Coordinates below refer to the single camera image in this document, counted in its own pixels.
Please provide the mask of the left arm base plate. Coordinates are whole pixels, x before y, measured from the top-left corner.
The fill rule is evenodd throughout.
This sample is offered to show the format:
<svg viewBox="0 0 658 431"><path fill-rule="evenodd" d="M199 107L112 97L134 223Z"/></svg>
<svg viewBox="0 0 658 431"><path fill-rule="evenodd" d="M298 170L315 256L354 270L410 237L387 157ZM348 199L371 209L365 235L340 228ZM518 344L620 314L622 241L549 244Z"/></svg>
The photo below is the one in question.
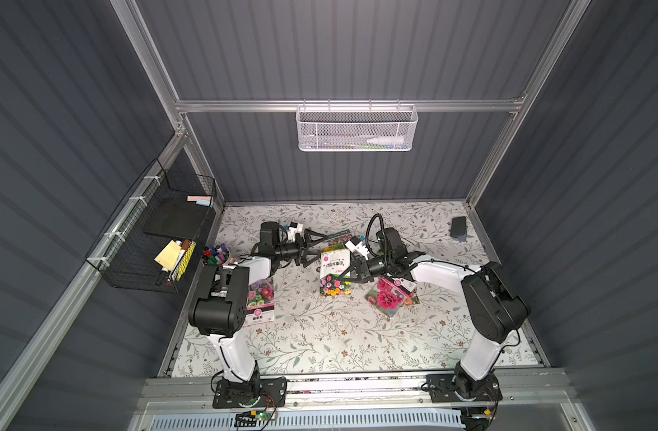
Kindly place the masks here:
<svg viewBox="0 0 658 431"><path fill-rule="evenodd" d="M288 391L288 379L278 377L259 382L233 383L226 379L217 382L212 401L213 409L263 409L283 407Z"/></svg>

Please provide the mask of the purple pink flower seed packet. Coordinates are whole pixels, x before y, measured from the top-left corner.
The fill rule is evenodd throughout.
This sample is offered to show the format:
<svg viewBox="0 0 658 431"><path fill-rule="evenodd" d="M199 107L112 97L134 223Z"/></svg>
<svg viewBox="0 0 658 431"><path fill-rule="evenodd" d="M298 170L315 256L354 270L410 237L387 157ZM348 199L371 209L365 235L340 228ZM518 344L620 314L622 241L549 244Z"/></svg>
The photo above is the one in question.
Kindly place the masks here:
<svg viewBox="0 0 658 431"><path fill-rule="evenodd" d="M272 323L275 320L275 291L272 278L249 286L246 325Z"/></svg>

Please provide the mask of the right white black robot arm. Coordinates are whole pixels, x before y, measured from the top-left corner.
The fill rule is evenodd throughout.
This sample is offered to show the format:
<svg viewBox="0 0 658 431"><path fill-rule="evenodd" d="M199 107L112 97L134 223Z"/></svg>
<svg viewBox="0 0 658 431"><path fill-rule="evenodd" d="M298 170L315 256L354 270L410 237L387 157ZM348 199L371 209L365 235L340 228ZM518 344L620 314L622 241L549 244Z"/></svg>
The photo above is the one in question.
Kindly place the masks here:
<svg viewBox="0 0 658 431"><path fill-rule="evenodd" d="M423 251L409 251L393 228L377 233L378 251L351 237L348 282L366 283L376 278L404 278L443 287L462 296L474 326L474 333L463 358L456 365L454 380L480 384L491 377L502 350L509 346L510 333L519 332L531 308L511 292L511 279L498 262L478 267L436 259Z"/></svg>

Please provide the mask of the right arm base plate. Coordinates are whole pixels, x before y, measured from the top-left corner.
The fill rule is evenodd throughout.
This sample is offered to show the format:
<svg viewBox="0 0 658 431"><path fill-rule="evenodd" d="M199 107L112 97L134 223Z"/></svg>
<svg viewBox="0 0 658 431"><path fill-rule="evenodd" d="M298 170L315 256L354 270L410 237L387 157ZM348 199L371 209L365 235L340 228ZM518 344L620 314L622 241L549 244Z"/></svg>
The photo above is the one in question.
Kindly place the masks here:
<svg viewBox="0 0 658 431"><path fill-rule="evenodd" d="M453 374L427 375L420 386L431 401L438 402L492 402L503 400L499 380L494 373L475 381L463 371Z"/></svg>

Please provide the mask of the mixed flowers pink label packet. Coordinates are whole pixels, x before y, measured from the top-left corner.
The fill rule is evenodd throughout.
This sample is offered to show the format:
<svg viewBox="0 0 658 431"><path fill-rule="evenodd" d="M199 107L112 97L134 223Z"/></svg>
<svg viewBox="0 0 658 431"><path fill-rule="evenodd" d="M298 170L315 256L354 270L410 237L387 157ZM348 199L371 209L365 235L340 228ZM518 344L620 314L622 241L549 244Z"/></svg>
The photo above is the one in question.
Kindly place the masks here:
<svg viewBox="0 0 658 431"><path fill-rule="evenodd" d="M346 278L350 273L342 274L350 267L351 253L343 245L334 245L321 252L320 255L320 285L321 296L349 296L352 293L350 281Z"/></svg>

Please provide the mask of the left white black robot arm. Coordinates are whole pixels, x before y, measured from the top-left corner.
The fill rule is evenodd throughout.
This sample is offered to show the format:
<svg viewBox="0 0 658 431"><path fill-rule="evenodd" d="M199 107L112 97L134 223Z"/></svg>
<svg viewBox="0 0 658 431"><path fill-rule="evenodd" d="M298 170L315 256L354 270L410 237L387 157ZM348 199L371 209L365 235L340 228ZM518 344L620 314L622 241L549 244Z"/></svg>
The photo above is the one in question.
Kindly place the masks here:
<svg viewBox="0 0 658 431"><path fill-rule="evenodd" d="M348 230L323 235L292 223L263 222L259 242L235 263L207 265L200 273L189 305L188 321L208 338L219 354L222 378L229 384L257 382L259 366L237 336L246 322L251 285L271 278L282 263L306 268L320 258L314 246L348 235Z"/></svg>

